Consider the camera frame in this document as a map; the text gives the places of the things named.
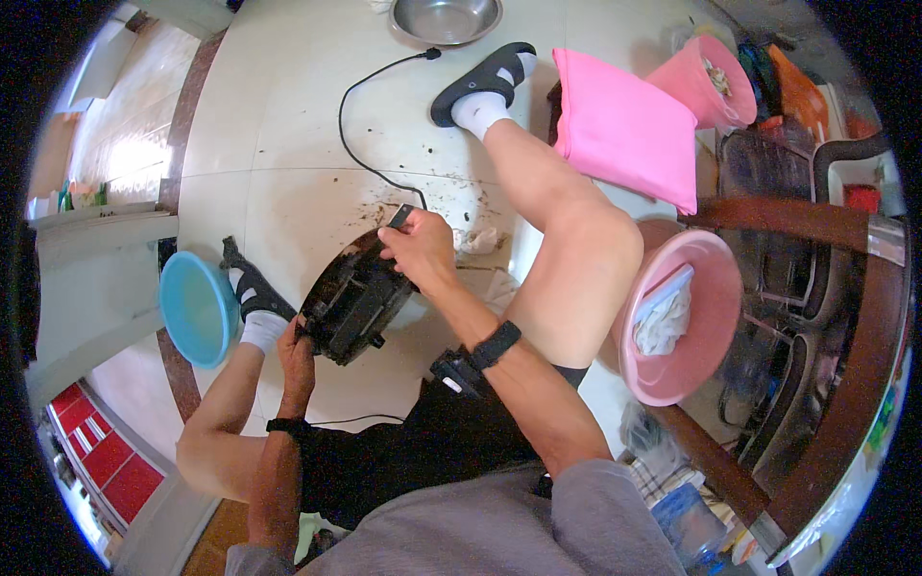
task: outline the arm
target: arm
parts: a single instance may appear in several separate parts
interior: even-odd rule
[[[396,259],[396,269],[439,309],[467,349],[499,327],[496,315],[458,281],[452,233],[442,217],[414,210],[403,232],[381,229],[379,237],[387,245],[382,257]],[[524,338],[484,376],[551,476],[584,460],[611,460],[583,399]]]
[[[313,391],[313,354],[306,335],[295,335],[298,315],[278,340],[278,357],[285,372],[279,418],[301,418]],[[298,519],[301,514],[301,453],[287,432],[269,432],[266,446],[256,467],[250,492],[247,528],[250,543],[275,549],[294,561],[298,546]]]

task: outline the pink cloth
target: pink cloth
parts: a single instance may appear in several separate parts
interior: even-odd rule
[[[553,55],[563,86],[554,149],[583,174],[697,212],[694,114],[597,58],[563,48]]]

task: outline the hand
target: hand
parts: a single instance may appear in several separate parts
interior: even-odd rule
[[[278,359],[285,373],[285,390],[282,393],[282,407],[288,406],[295,412],[307,410],[307,401],[313,392],[313,343],[307,334],[299,335],[299,327],[307,321],[300,314],[289,323],[278,339]]]
[[[378,238],[386,246],[381,257],[397,260],[394,269],[406,274],[424,295],[457,281],[452,229],[438,214],[414,208],[400,230],[381,228]]]

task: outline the black shorts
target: black shorts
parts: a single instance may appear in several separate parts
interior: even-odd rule
[[[588,369],[555,367],[573,387]],[[408,492],[538,460],[495,393],[474,399],[423,381],[403,424],[357,434],[312,428],[301,446],[301,510],[354,530],[366,514]]]

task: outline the orange bag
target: orange bag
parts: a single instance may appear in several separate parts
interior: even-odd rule
[[[793,116],[813,134],[813,140],[822,144],[829,139],[829,109],[826,99],[810,82],[800,68],[772,44],[768,55],[781,85],[781,108],[785,116]]]

